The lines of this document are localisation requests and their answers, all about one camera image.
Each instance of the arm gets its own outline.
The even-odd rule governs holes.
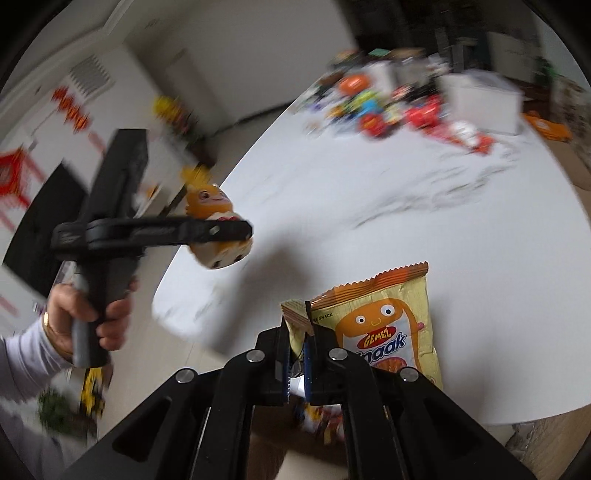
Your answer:
[[[36,480],[56,480],[75,460],[55,438],[28,429],[18,415],[10,414],[2,407],[0,424],[14,452]]]
[[[26,401],[43,390],[59,371],[72,365],[47,339],[41,321],[20,335],[0,339],[0,396]]]

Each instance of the yellow toy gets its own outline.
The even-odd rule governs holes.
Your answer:
[[[187,215],[201,220],[242,220],[233,212],[230,199],[217,185],[209,184],[203,167],[184,168],[181,174],[187,187]],[[227,267],[243,259],[252,248],[252,238],[243,242],[208,242],[189,245],[195,258],[211,269]]]

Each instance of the toy figure face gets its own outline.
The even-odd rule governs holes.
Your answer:
[[[206,219],[214,213],[231,210],[232,202],[215,185],[204,185],[187,194],[187,214],[194,218]]]

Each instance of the white table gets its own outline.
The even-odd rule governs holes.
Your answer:
[[[156,318],[231,356],[276,326],[279,302],[428,261],[445,392],[483,424],[591,402],[591,230],[527,127],[489,156],[405,127],[317,138],[284,113],[223,184],[254,248],[218,271],[181,248]]]

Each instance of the scattered toys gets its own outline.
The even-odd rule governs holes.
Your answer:
[[[291,111],[305,109],[311,114],[306,122],[309,134],[329,130],[335,135],[363,132],[372,138],[385,138],[396,126],[408,123],[430,137],[474,152],[490,151],[492,137],[466,122],[449,122],[447,104],[435,82],[438,75],[449,71],[443,60],[429,58],[426,83],[404,84],[392,92],[383,92],[372,84],[368,65],[359,52],[347,52],[342,59],[351,62],[333,63],[334,71],[319,79],[290,107]],[[376,58],[370,56],[365,63],[372,60]],[[380,55],[380,61],[389,61],[388,56]]]

